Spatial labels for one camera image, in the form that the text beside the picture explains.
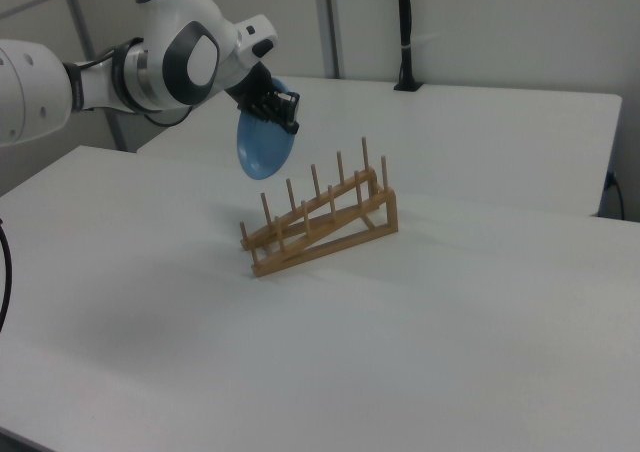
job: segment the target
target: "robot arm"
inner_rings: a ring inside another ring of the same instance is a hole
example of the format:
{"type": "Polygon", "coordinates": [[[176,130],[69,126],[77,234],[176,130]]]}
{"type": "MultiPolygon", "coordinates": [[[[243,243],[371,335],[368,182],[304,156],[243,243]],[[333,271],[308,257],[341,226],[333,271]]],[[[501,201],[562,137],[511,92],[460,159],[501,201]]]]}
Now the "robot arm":
{"type": "Polygon", "coordinates": [[[136,0],[144,38],[96,61],[62,64],[46,47],[0,40],[0,146],[61,128],[72,112],[197,107],[226,91],[261,120],[298,130],[299,95],[276,89],[260,60],[278,43],[260,15],[232,24],[212,0],[136,0]]]}

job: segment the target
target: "black wire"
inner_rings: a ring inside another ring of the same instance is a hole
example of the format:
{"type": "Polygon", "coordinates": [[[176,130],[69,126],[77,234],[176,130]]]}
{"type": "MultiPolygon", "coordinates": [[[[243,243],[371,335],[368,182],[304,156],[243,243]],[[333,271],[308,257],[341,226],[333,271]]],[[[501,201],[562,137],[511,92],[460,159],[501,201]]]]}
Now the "black wire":
{"type": "Polygon", "coordinates": [[[620,201],[620,218],[624,220],[624,200],[622,199],[622,189],[620,189],[620,184],[618,184],[618,181],[615,178],[611,185],[615,185],[616,190],[618,191],[618,200],[620,201]]]}
{"type": "Polygon", "coordinates": [[[173,122],[172,124],[163,124],[162,122],[153,120],[148,115],[145,115],[144,118],[147,119],[149,122],[151,122],[153,125],[157,125],[158,127],[175,127],[176,125],[179,125],[182,122],[184,122],[187,119],[187,117],[189,117],[189,114],[191,113],[192,110],[193,110],[193,106],[189,107],[189,109],[187,109],[187,113],[184,114],[184,116],[180,120],[173,122]]]}
{"type": "Polygon", "coordinates": [[[106,55],[103,55],[99,59],[92,60],[91,62],[87,62],[86,64],[82,64],[82,65],[80,65],[78,67],[80,68],[80,70],[84,70],[84,69],[88,69],[90,67],[93,67],[94,65],[101,64],[102,62],[105,62],[105,61],[109,60],[111,57],[113,57],[113,52],[114,51],[111,50],[110,52],[108,52],[106,55]]]}
{"type": "Polygon", "coordinates": [[[0,242],[2,243],[2,252],[4,254],[5,279],[4,296],[2,298],[2,307],[0,308],[0,332],[2,332],[4,319],[7,317],[7,311],[9,310],[9,299],[11,298],[11,283],[13,281],[9,242],[7,241],[7,236],[4,235],[4,230],[2,230],[1,224],[2,219],[0,219],[0,242]]]}

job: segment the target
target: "wooden dowel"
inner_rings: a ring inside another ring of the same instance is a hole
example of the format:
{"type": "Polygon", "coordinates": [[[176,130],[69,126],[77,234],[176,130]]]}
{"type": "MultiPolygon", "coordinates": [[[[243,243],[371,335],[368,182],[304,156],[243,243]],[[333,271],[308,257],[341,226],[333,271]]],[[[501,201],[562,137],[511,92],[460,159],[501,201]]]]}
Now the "wooden dowel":
{"type": "Polygon", "coordinates": [[[264,207],[264,215],[267,218],[267,224],[271,225],[271,214],[269,213],[269,205],[267,204],[267,196],[264,194],[260,194],[262,198],[262,207],[264,207]]]}
{"type": "Polygon", "coordinates": [[[391,226],[391,230],[398,231],[398,205],[393,191],[387,197],[387,224],[391,226]]]}
{"type": "Polygon", "coordinates": [[[245,227],[244,222],[240,222],[240,230],[242,231],[242,240],[245,242],[249,240],[247,237],[247,228],[245,227]]]}
{"type": "Polygon", "coordinates": [[[382,184],[385,192],[389,189],[389,182],[387,181],[387,158],[382,156],[382,184]]]}
{"type": "Polygon", "coordinates": [[[307,201],[302,201],[302,214],[304,215],[304,229],[307,235],[311,235],[311,225],[309,224],[309,212],[307,212],[307,201]]]}
{"type": "Polygon", "coordinates": [[[371,222],[371,219],[369,217],[367,217],[366,215],[363,215],[362,216],[362,221],[369,228],[369,230],[375,230],[376,226],[374,225],[373,222],[371,222]]]}
{"type": "Polygon", "coordinates": [[[335,222],[337,220],[337,216],[336,216],[336,201],[335,201],[335,198],[333,197],[333,187],[331,185],[329,186],[329,204],[331,205],[331,217],[333,218],[333,221],[335,222]]]}
{"type": "Polygon", "coordinates": [[[357,170],[353,173],[356,179],[356,195],[358,196],[358,207],[362,207],[362,190],[360,190],[360,172],[357,170]]]}
{"type": "Polygon", "coordinates": [[[276,223],[276,235],[278,236],[278,243],[280,244],[280,252],[284,252],[284,239],[282,238],[282,225],[280,224],[280,219],[278,217],[275,218],[276,223]]]}
{"type": "Polygon", "coordinates": [[[342,167],[342,152],[338,151],[338,173],[340,174],[340,185],[344,185],[344,169],[342,167]]]}
{"type": "Polygon", "coordinates": [[[318,172],[316,171],[316,164],[311,165],[311,175],[313,175],[313,186],[316,188],[316,197],[320,197],[320,183],[318,182],[318,172]]]}
{"type": "Polygon", "coordinates": [[[287,190],[289,191],[289,202],[291,203],[291,211],[296,211],[296,199],[293,197],[293,187],[291,186],[291,179],[287,179],[287,190]]]}
{"type": "Polygon", "coordinates": [[[251,247],[251,257],[253,258],[253,265],[258,265],[258,253],[255,247],[251,247]]]}
{"type": "Polygon", "coordinates": [[[369,170],[369,152],[367,151],[367,138],[362,138],[362,155],[364,156],[364,170],[369,170]]]}

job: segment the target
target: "blue dish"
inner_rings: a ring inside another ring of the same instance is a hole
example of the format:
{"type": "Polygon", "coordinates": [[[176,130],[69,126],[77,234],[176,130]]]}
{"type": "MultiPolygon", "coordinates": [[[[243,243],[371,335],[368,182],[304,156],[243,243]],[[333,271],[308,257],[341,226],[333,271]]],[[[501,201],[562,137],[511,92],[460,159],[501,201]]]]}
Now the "blue dish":
{"type": "MultiPolygon", "coordinates": [[[[287,87],[278,79],[273,84],[281,92],[287,87]]],[[[295,135],[288,134],[273,122],[263,122],[248,112],[238,121],[238,158],[245,173],[255,180],[266,179],[284,165],[293,148],[295,135]]]]}

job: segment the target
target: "white tabletop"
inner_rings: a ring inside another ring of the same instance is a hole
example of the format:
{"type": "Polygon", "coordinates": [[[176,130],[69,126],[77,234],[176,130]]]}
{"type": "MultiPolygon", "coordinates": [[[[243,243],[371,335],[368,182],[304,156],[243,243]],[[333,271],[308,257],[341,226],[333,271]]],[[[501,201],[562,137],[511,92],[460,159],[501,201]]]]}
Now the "white tabletop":
{"type": "MultiPolygon", "coordinates": [[[[372,151],[402,164],[396,189],[582,216],[598,212],[618,123],[613,95],[282,79],[301,94],[299,136],[282,172],[307,177],[318,153],[372,151]]],[[[240,170],[239,112],[226,94],[138,153],[240,170]]],[[[331,166],[319,163],[319,173],[331,166]]]]}
{"type": "Polygon", "coordinates": [[[287,210],[280,178],[80,148],[0,198],[0,426],[66,452],[637,450],[637,224],[399,193],[398,234],[256,279],[261,190],[287,210]]]}

